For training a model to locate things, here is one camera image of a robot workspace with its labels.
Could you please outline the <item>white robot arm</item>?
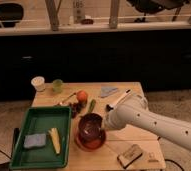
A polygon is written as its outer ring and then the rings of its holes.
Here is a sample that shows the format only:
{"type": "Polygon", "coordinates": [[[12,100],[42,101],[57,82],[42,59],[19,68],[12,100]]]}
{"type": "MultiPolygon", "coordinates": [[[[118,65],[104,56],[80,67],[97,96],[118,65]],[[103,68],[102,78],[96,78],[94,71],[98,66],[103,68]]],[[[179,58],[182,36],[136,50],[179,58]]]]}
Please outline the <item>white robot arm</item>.
{"type": "Polygon", "coordinates": [[[131,94],[110,110],[103,119],[106,130],[132,125],[163,137],[191,151],[191,123],[151,112],[144,96],[131,94]]]}

